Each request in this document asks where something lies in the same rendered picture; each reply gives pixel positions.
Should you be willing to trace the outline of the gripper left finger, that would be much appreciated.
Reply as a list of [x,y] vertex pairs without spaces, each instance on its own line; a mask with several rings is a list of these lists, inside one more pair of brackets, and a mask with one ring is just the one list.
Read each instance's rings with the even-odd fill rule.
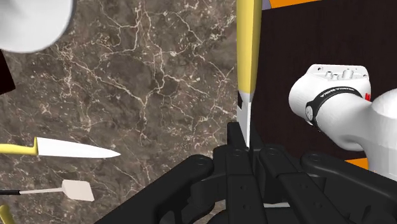
[[264,223],[264,207],[251,156],[237,122],[213,157],[192,155],[95,224],[194,224],[226,201],[229,223]]

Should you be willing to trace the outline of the white round bowl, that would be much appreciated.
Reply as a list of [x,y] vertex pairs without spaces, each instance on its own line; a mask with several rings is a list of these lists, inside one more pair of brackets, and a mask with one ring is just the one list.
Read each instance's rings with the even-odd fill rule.
[[65,33],[77,0],[0,0],[0,50],[33,53]]

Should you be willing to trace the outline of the black box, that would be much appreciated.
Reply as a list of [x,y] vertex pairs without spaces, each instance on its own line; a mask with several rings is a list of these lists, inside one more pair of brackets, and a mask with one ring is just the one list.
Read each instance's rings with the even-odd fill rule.
[[0,95],[15,89],[15,83],[6,63],[5,57],[0,51]]

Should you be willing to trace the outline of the yellow-handled knife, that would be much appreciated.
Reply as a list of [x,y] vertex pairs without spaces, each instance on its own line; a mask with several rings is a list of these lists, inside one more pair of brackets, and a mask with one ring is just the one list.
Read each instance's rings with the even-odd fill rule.
[[33,146],[0,143],[0,153],[71,158],[113,158],[120,153],[88,144],[35,137]]
[[256,88],[262,0],[237,0],[237,121],[247,147],[251,139],[251,106]]

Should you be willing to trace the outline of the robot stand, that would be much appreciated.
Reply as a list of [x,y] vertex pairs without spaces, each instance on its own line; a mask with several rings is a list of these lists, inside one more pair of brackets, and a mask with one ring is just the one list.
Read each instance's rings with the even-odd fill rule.
[[288,95],[313,64],[366,67],[373,97],[397,88],[397,0],[320,0],[265,10],[261,18],[252,121],[263,142],[297,158],[306,151],[362,157],[296,116]]

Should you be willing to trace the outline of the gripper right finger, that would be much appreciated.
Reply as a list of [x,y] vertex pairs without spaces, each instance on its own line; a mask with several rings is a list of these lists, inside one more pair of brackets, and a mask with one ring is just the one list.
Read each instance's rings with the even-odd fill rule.
[[267,200],[288,201],[299,224],[397,224],[397,182],[324,153],[299,160],[251,127]]

